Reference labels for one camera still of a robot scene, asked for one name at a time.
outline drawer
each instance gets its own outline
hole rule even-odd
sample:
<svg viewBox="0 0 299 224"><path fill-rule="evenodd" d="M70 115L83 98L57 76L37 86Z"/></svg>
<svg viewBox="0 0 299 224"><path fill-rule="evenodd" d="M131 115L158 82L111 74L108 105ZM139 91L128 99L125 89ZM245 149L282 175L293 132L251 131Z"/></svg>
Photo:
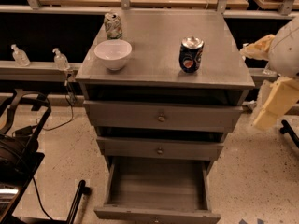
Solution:
<svg viewBox="0 0 299 224"><path fill-rule="evenodd" d="M201 161L115 157L107 196L94 212L102 219L145 223L214 224Z"/></svg>
<svg viewBox="0 0 299 224"><path fill-rule="evenodd" d="M231 132L239 106L85 101L92 126Z"/></svg>
<svg viewBox="0 0 299 224"><path fill-rule="evenodd" d="M215 161L223 144L142 138L98 137L97 143L105 156L147 157Z"/></svg>

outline countertop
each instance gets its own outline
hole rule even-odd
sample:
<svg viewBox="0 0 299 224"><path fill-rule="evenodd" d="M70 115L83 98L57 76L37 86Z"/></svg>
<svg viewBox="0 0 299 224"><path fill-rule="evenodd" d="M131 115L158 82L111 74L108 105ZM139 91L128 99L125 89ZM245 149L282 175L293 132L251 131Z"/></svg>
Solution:
<svg viewBox="0 0 299 224"><path fill-rule="evenodd" d="M223 16L209 10L115 10L122 21L123 39L133 47L130 61L120 71L107 70L95 56L97 44L106 40L100 29L76 81L115 85L186 88L252 89L246 67ZM195 36L205 41L201 66L184 73L178 62L181 40Z"/></svg>

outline tiled floor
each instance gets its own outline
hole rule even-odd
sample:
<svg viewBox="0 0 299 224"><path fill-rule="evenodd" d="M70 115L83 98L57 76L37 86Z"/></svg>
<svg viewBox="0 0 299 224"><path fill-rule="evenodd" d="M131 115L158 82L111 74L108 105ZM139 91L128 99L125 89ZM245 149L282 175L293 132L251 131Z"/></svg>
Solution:
<svg viewBox="0 0 299 224"><path fill-rule="evenodd" d="M70 119L70 108L63 104L64 99L53 103L45 128ZM16 125L21 127L27 120L35 121L37 115L22 110L18 117L21 122ZM74 107L74 117L65 126L39 135L39 150L46 157L36 182L45 209L56 219L66 219L78 182L85 179L92 194L83 198L76 223L129 223L100 220L95 215L94 207L105 198L108 170L84 108ZM283 118L299 132L296 115ZM299 223L299 149L287 134L279 133L279 122L266 132L251 124L251 115L243 114L208 176L212 211L221 215L219 224L238 224L242 219L248 224L258 223L258 219L267 224ZM33 184L14 214L44 216Z"/></svg>

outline white bowl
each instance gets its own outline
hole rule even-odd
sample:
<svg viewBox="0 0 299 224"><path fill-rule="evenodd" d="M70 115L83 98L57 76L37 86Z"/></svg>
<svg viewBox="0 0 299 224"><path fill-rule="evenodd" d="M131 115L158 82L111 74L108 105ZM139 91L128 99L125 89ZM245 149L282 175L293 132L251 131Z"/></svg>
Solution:
<svg viewBox="0 0 299 224"><path fill-rule="evenodd" d="M119 39L103 41L94 49L94 54L100 59L101 64L114 71L126 65L131 52L131 44Z"/></svg>

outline pepsi can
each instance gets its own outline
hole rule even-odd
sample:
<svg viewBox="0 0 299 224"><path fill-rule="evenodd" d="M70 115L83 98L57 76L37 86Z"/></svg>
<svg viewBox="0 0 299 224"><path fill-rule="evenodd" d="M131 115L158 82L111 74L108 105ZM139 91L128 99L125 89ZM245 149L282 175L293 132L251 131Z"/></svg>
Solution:
<svg viewBox="0 0 299 224"><path fill-rule="evenodd" d="M186 73L198 70L202 59L204 41L194 36L185 37L180 45L179 65Z"/></svg>

